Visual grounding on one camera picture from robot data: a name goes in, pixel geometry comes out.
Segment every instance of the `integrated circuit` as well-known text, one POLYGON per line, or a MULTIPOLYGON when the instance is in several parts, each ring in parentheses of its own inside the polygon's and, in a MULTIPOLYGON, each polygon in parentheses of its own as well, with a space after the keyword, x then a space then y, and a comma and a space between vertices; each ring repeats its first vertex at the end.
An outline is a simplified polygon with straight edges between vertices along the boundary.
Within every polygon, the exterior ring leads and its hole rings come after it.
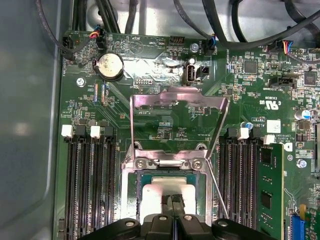
POLYGON ((265 164, 272 164, 272 150, 269 148, 261 148, 261 162, 265 164))
POLYGON ((317 82, 317 72, 305 71, 304 72, 304 85, 315 86, 317 82))
POLYGON ((258 66, 256 61, 251 61, 251 60, 244 61, 244 72, 246 74, 256 74, 257 69, 258 69, 258 66))
POLYGON ((261 192, 261 204, 268 209, 271 209, 272 195, 264 191, 261 192))

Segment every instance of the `white label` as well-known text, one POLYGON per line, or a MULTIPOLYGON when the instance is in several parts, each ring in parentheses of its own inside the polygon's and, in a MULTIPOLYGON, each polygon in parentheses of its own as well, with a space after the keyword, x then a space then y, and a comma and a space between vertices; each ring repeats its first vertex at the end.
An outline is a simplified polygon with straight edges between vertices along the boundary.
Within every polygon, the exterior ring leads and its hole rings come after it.
POLYGON ((281 121, 280 120, 267 120, 266 121, 266 132, 269 134, 280 134, 281 133, 281 121))

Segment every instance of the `capacitor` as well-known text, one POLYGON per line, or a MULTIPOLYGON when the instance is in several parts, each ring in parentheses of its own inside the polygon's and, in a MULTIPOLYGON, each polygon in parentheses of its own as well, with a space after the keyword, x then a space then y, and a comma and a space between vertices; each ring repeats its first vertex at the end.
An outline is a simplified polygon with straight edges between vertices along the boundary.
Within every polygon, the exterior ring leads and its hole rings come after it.
POLYGON ((93 69, 107 82, 120 80, 124 75, 124 61, 115 53, 106 53, 93 60, 93 69))
POLYGON ((193 53, 199 52, 199 45, 197 43, 192 43, 190 45, 190 51, 193 53))
POLYGON ((309 110, 298 110, 294 113, 294 118, 297 120, 308 120, 311 117, 309 110))
POLYGON ((251 130, 251 129, 254 128, 254 125, 253 125, 251 122, 243 121, 243 122, 240 124, 240 127, 251 130))

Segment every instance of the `metal bracket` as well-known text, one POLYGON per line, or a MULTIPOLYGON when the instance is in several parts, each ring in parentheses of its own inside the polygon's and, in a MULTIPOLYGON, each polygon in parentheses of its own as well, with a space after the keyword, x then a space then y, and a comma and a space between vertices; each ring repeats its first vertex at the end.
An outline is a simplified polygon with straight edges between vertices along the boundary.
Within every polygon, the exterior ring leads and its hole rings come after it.
POLYGON ((198 88, 169 87, 157 95, 132 95, 130 97, 130 130, 131 145, 128 148, 125 161, 122 164, 122 184, 121 184, 121 218, 127 215, 128 200, 128 174, 137 170, 157 169, 161 167, 179 167, 181 170, 195 170, 206 174, 206 205, 205 220, 207 224, 212 222, 212 198, 214 187, 218 193, 219 200, 224 209, 224 215, 228 218, 227 209, 220 194, 217 181, 214 176, 211 164, 211 156, 215 150, 216 143, 219 140, 219 134, 225 122, 230 101, 226 97, 203 96, 198 88), (143 150, 142 146, 135 142, 134 131, 134 110, 142 106, 169 106, 176 104, 178 101, 187 102, 191 107, 210 107, 221 112, 216 128, 214 129, 209 148, 202 149, 203 143, 198 144, 196 150, 181 150, 176 154, 168 154, 163 150, 143 150))

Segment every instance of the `motherboard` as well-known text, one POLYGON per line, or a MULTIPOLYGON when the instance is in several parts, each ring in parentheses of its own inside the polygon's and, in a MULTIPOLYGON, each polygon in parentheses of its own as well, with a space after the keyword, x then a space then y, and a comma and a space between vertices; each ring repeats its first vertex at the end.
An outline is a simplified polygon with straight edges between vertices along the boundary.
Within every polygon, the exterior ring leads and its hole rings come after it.
POLYGON ((233 221, 279 240, 319 239, 319 65, 270 46, 106 33, 65 56, 60 89, 54 239, 160 213, 165 181, 207 224, 226 217, 219 191, 233 221))

